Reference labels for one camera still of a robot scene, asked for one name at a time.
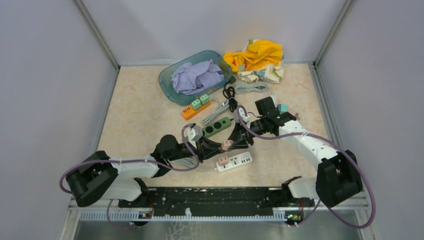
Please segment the green power strip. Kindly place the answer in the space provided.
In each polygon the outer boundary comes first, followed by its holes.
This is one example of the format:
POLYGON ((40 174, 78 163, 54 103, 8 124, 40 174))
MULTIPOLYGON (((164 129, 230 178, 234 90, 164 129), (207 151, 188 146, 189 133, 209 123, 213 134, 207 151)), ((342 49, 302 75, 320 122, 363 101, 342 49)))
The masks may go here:
POLYGON ((228 129, 232 125, 232 120, 229 117, 223 117, 216 122, 210 123, 202 129, 203 136, 210 138, 223 130, 228 129))

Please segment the teal charger plug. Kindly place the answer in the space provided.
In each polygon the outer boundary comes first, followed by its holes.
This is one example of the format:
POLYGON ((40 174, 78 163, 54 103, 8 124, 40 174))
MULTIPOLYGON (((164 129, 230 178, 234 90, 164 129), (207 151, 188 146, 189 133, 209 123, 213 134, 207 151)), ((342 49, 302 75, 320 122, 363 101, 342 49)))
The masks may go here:
POLYGON ((289 111, 289 106, 286 104, 278 104, 277 109, 279 110, 280 113, 285 113, 289 111))

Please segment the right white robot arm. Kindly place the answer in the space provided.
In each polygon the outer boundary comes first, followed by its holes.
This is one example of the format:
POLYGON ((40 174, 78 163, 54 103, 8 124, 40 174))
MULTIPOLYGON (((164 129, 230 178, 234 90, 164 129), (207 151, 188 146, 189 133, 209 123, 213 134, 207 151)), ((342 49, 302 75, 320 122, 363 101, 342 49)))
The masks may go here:
POLYGON ((355 168, 356 157, 342 151, 328 139, 307 131, 289 112, 281 112, 271 97, 255 102, 260 117, 250 121, 246 109, 238 105, 234 111, 249 137, 282 139, 294 147, 316 169, 315 177, 296 176, 283 184, 281 199, 295 206, 302 198, 319 199, 327 207, 335 207, 363 190, 360 173, 355 168))

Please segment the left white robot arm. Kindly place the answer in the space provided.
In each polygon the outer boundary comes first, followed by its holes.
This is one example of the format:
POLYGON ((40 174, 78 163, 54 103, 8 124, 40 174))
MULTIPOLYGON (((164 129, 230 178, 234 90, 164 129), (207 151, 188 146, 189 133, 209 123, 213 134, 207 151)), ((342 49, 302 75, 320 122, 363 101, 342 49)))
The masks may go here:
POLYGON ((233 142, 210 141, 203 135, 183 138, 179 143, 173 135, 165 135, 153 153, 142 159, 113 160, 105 151, 93 153, 82 163, 67 170, 60 178, 63 192, 73 195, 79 207, 88 207, 99 200, 121 200, 138 207, 149 203, 150 193, 144 178, 158 178, 169 171, 177 171, 171 162, 192 158, 196 169, 203 160, 229 150, 233 142))

